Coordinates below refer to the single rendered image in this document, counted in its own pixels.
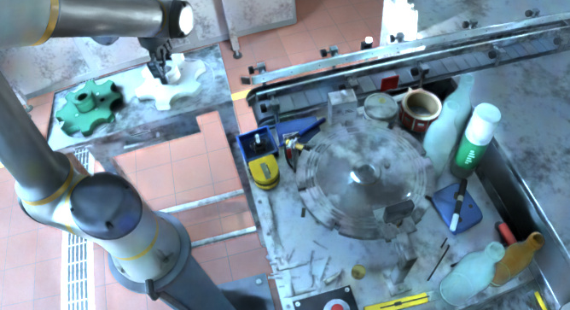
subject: round metal disc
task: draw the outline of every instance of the round metal disc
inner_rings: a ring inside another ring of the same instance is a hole
[[[312,143],[298,164],[300,196],[321,223],[347,237],[383,238],[373,211],[407,200],[417,204],[433,183],[419,142],[373,120],[334,126]]]

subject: translucent bottle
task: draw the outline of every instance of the translucent bottle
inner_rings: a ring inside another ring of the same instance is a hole
[[[459,79],[457,89],[451,93],[445,100],[444,106],[448,102],[456,102],[459,105],[457,117],[455,118],[455,128],[457,129],[457,139],[465,131],[467,120],[471,115],[471,90],[475,84],[475,78],[470,74],[464,74]]]
[[[504,247],[491,242],[484,251],[467,254],[441,281],[439,291],[445,302],[461,306],[484,290],[495,277],[495,264],[504,257]]]
[[[540,250],[543,245],[543,235],[533,232],[525,242],[509,246],[504,253],[504,257],[497,263],[497,271],[491,285],[500,287],[516,277],[531,264],[534,253]]]
[[[453,175],[467,178],[473,173],[493,139],[500,120],[501,111],[490,103],[483,102],[475,108],[455,158],[451,161]]]
[[[430,125],[423,138],[423,148],[426,150],[426,157],[432,160],[436,178],[441,176],[445,163],[457,143],[454,121],[458,110],[457,102],[445,102],[439,118]]]

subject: orange bottle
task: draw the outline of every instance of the orange bottle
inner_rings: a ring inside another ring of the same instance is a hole
[[[500,287],[516,277],[531,264],[534,253],[540,250],[543,245],[543,235],[533,232],[525,242],[518,242],[509,246],[504,257],[495,265],[497,270],[491,286]]]

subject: green and white bottle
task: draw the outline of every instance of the green and white bottle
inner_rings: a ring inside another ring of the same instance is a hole
[[[490,103],[484,102],[475,108],[451,162],[453,175],[467,178],[473,173],[493,139],[500,120],[501,111]]]

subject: white bottle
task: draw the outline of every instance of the white bottle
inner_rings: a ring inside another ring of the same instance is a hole
[[[454,121],[459,110],[457,102],[444,102],[439,118],[427,129],[423,138],[426,157],[432,160],[435,177],[441,176],[445,163],[457,143],[457,129]]]
[[[495,277],[495,264],[503,257],[504,247],[499,242],[465,255],[441,281],[441,297],[452,306],[461,306],[489,286]]]
[[[473,89],[474,84],[475,78],[473,76],[470,74],[462,75],[459,79],[457,89],[444,100],[444,105],[447,102],[457,102],[457,104],[459,104],[459,110],[457,110],[457,117],[455,118],[457,138],[465,131],[467,120],[471,115],[471,97],[469,95],[471,94],[471,89]]]

